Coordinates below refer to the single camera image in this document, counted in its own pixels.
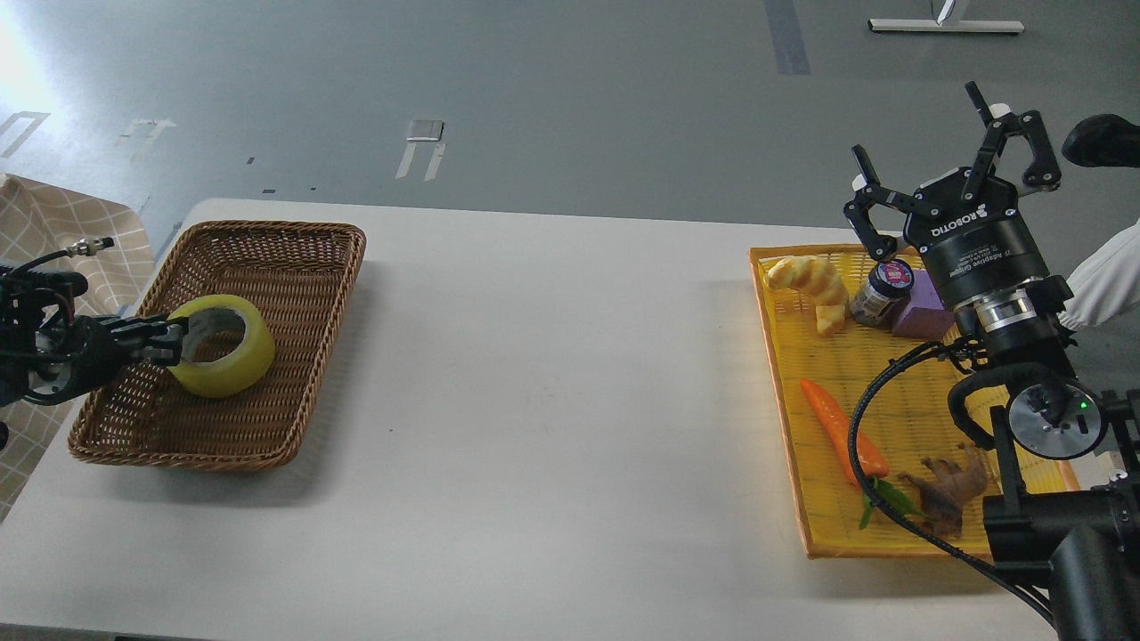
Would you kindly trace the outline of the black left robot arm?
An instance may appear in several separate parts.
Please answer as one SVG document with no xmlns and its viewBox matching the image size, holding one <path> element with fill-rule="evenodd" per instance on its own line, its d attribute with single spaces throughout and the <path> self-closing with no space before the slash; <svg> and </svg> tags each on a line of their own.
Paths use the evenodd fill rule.
<svg viewBox="0 0 1140 641">
<path fill-rule="evenodd" d="M 44 267 L 62 258 L 97 255 L 109 237 L 78 240 L 25 263 L 3 263 L 1 277 L 1 401 L 62 405 L 108 386 L 137 362 L 182 362 L 189 323 L 168 313 L 146 317 L 78 315 L 89 289 L 81 271 Z"/>
</svg>

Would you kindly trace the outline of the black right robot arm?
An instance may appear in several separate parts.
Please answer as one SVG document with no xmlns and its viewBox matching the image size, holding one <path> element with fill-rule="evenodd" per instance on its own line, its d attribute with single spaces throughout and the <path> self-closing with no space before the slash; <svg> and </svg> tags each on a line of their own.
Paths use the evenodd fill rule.
<svg viewBox="0 0 1140 641">
<path fill-rule="evenodd" d="M 1021 195 L 1054 190 L 1062 178 L 1041 114 L 997 113 L 974 82 L 964 90 L 985 127 L 969 167 L 907 195 L 880 182 L 868 151 L 852 149 L 860 186 L 844 216 L 879 263 L 901 245 L 915 249 L 960 336 L 917 346 L 868 386 L 844 454 L 868 504 L 920 534 L 864 474 L 860 419 L 891 378 L 919 362 L 969 362 L 948 391 L 948 414 L 970 443 L 997 454 L 1001 492 L 982 502 L 992 560 L 933 534 L 925 539 L 1029 605 L 1060 640 L 1135 640 L 1137 392 L 1091 391 L 1067 356 L 1070 333 L 1058 316 L 1070 285 L 1047 268 L 1019 206 Z M 1119 448 L 1119 477 L 1091 490 L 1027 490 L 1021 451 L 1070 461 L 1107 435 Z"/>
</svg>

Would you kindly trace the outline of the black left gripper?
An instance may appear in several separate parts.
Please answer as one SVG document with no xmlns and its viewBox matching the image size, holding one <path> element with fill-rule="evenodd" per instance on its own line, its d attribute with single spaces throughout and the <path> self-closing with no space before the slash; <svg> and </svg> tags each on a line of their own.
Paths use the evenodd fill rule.
<svg viewBox="0 0 1140 641">
<path fill-rule="evenodd" d="M 78 316 L 67 328 L 56 323 L 34 336 L 40 362 L 31 366 L 25 401 L 60 405 L 119 376 L 137 362 L 173 368 L 182 362 L 188 318 Z"/>
</svg>

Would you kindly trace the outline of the white sleeved forearm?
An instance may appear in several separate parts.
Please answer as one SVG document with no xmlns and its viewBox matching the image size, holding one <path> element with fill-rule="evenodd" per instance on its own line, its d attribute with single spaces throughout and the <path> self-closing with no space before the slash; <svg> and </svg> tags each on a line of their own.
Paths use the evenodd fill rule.
<svg viewBox="0 0 1140 641">
<path fill-rule="evenodd" d="M 1070 331 L 1100 326 L 1139 305 L 1139 224 L 1117 232 L 1072 271 L 1072 298 L 1060 313 Z"/>
</svg>

